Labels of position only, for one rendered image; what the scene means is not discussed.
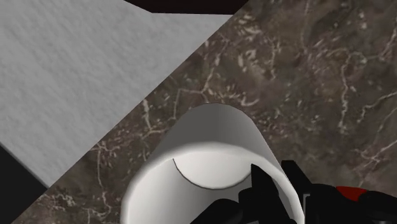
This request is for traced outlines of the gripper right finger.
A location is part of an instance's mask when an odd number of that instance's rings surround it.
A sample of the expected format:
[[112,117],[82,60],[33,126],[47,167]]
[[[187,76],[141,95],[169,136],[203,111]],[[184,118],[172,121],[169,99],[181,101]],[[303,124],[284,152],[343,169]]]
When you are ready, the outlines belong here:
[[283,160],[281,167],[298,194],[305,224],[397,224],[397,197],[312,183],[293,160]]

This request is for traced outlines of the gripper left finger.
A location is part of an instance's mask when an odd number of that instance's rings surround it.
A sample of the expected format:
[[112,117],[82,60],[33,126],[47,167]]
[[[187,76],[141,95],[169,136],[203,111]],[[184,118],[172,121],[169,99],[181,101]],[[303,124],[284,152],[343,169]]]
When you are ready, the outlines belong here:
[[190,224],[296,224],[283,205],[273,179],[251,165],[251,187],[238,193],[238,201],[217,199]]

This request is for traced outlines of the white cup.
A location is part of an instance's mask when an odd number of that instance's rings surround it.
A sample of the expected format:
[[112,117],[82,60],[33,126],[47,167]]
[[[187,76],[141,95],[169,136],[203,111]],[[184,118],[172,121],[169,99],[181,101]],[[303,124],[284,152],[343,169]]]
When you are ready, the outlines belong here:
[[217,199],[237,200],[257,165],[290,218],[305,223],[298,194],[252,119],[226,104],[187,111],[131,179],[120,224],[191,224]]

